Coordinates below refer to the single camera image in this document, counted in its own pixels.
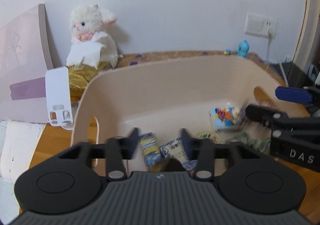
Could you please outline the blue white porcelain tissue pack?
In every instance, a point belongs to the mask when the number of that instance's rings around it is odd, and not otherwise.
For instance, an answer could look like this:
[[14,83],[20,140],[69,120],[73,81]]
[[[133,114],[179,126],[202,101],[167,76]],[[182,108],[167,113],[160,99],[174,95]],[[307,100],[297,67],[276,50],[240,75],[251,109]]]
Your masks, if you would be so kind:
[[178,160],[185,170],[192,172],[196,168],[197,160],[190,161],[182,145],[181,138],[171,140],[159,147],[164,158],[174,158]]

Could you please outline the blue cartoon bear tissue pack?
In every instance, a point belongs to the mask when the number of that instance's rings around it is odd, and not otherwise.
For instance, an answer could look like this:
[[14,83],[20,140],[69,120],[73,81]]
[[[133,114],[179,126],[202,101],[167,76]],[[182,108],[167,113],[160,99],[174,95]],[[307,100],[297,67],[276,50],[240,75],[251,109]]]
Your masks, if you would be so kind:
[[239,107],[215,107],[209,112],[210,123],[214,131],[235,131],[242,128],[242,116]]

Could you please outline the round tin cartoon lid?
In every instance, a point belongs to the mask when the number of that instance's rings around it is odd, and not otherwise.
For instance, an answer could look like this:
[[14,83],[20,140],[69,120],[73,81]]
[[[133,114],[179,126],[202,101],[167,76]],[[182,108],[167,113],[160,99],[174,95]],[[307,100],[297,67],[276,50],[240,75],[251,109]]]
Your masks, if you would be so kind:
[[220,137],[218,136],[217,133],[215,133],[213,131],[200,131],[200,132],[196,133],[195,138],[197,138],[197,139],[210,139],[212,142],[214,142],[216,144],[221,143]]

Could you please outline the black box on right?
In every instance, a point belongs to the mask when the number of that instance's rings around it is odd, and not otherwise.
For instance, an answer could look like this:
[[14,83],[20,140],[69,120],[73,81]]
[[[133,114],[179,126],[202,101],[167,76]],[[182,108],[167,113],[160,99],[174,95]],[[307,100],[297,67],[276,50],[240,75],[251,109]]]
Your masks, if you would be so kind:
[[303,88],[305,86],[313,86],[313,82],[309,77],[294,63],[284,62],[281,65],[284,73],[281,71],[279,64],[271,64],[271,67],[281,76],[282,79],[284,79],[284,75],[286,75],[289,87]]

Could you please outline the green patterned pouch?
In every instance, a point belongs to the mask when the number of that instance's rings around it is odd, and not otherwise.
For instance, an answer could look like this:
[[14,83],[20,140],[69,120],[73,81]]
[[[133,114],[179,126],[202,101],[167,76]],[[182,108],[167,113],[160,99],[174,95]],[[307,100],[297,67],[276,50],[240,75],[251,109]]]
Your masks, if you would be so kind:
[[232,142],[241,142],[249,146],[250,148],[266,155],[270,153],[270,143],[271,143],[270,138],[266,138],[266,139],[251,138],[248,135],[248,133],[242,132],[226,140],[226,144],[229,144]]

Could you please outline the starry night pattern pack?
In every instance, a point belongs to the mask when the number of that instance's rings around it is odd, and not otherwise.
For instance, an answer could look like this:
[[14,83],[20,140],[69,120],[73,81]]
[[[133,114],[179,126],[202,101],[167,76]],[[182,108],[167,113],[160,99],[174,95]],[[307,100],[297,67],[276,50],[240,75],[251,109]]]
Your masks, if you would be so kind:
[[139,137],[139,145],[142,150],[146,168],[152,171],[162,159],[154,134],[152,132],[142,134]]

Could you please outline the beige plastic storage basket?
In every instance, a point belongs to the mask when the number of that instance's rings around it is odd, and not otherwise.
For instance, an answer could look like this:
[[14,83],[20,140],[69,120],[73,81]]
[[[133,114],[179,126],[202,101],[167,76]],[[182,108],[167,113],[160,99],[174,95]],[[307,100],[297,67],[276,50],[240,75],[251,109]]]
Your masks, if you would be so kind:
[[103,143],[127,136],[138,127],[157,143],[212,128],[215,107],[241,107],[261,88],[276,107],[291,117],[305,117],[303,106],[278,100],[279,81],[255,62],[238,56],[199,56],[164,60],[109,70],[95,77],[81,97],[72,144]]

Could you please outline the small blue toy figure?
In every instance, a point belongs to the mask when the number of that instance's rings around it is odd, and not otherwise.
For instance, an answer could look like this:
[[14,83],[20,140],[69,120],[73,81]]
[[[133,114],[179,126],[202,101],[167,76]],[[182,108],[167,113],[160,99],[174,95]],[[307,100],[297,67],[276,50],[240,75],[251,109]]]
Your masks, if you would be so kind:
[[239,57],[246,57],[249,52],[250,46],[247,40],[243,40],[239,43],[238,47],[236,48],[236,55]]

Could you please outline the white phone stand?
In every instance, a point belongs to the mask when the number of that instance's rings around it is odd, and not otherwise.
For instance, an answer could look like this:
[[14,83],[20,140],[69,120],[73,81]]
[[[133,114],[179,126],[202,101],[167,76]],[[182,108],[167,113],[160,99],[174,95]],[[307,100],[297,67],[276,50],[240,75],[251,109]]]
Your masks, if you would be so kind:
[[53,127],[73,129],[73,111],[67,67],[48,70],[45,75],[48,123]]

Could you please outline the tiny yellow blue toy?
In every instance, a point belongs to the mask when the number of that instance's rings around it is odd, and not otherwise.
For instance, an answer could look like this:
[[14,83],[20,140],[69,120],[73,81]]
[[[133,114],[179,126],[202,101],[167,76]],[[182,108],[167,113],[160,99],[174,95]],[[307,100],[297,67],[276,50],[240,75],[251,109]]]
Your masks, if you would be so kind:
[[225,51],[223,52],[224,55],[230,55],[232,52],[231,49],[225,49]]

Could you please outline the golden yellow bag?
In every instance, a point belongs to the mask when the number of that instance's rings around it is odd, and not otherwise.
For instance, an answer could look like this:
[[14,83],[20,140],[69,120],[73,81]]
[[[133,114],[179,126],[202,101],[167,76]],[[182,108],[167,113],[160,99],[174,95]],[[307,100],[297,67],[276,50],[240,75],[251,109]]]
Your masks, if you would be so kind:
[[100,62],[98,68],[85,64],[68,66],[70,95],[80,98],[87,85],[102,70],[112,69],[110,62]]

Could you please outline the white tissue paper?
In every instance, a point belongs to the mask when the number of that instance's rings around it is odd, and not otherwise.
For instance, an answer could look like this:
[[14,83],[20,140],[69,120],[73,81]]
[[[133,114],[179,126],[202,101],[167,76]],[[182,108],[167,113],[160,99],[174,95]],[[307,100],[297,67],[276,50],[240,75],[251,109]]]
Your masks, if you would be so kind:
[[66,66],[87,65],[98,68],[100,53],[104,45],[95,41],[86,41],[75,44],[66,60]]

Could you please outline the white plush lamb toy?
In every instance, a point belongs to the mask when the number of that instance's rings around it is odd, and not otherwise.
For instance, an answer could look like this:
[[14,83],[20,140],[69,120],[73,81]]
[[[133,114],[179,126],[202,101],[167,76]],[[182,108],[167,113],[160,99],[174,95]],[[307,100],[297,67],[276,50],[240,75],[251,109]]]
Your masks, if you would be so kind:
[[70,17],[71,47],[80,42],[99,42],[104,45],[100,53],[100,62],[110,62],[112,68],[115,68],[118,51],[116,43],[107,32],[107,27],[116,23],[116,20],[114,13],[99,8],[97,4],[74,8]]

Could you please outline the white wall switch socket panel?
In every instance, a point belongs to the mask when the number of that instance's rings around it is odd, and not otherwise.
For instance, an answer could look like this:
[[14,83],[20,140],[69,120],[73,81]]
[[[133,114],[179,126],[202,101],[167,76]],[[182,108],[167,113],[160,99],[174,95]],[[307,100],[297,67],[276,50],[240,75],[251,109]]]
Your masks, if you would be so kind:
[[273,38],[276,34],[278,21],[252,12],[247,13],[245,33],[248,35]]

